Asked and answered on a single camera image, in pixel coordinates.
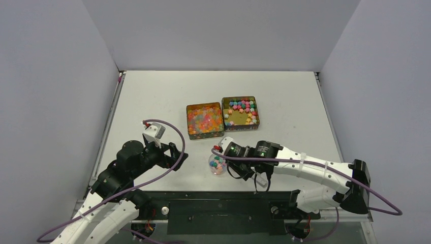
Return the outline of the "tin of pastel star candies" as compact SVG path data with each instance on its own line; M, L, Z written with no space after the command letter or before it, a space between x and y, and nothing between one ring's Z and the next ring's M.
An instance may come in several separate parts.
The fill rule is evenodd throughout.
M254 96L222 98L225 131L253 131L260 125L257 101Z

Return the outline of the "clear round plastic container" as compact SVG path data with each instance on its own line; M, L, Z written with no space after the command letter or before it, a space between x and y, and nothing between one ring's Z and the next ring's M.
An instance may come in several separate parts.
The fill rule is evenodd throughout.
M227 172L226 160L214 154L209 157L208 165L214 175L222 175Z

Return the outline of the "tin of translucent star candies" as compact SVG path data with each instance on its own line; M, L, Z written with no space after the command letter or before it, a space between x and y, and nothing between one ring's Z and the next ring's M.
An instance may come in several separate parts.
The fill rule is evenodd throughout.
M190 140L222 137L224 118L219 102L193 104L186 107Z

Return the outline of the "clear plastic scoop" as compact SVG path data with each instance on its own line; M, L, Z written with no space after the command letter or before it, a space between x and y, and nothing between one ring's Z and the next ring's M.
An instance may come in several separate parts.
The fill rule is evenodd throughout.
M257 186L260 186L263 188L268 186L268 181L264 177L262 177L260 174L254 175L254 182L256 183Z

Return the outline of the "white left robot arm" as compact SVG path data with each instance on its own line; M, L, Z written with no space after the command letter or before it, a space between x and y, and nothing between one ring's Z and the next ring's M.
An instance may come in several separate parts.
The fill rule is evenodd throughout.
M177 171L188 154L172 142L126 142L102 171L75 216L51 243L105 243L129 221L153 217L151 197L134 180L154 166Z

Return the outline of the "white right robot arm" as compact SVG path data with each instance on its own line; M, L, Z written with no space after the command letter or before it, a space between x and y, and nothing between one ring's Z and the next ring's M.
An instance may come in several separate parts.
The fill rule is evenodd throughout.
M293 217L331 207L359 215L368 213L369 193L365 188L370 186L371 178L365 161L322 160L264 140L249 147L226 137L218 146L233 170L245 179L254 173L264 173L270 181L275 173L319 184L317 188L301 190L296 198L287 202L287 212Z

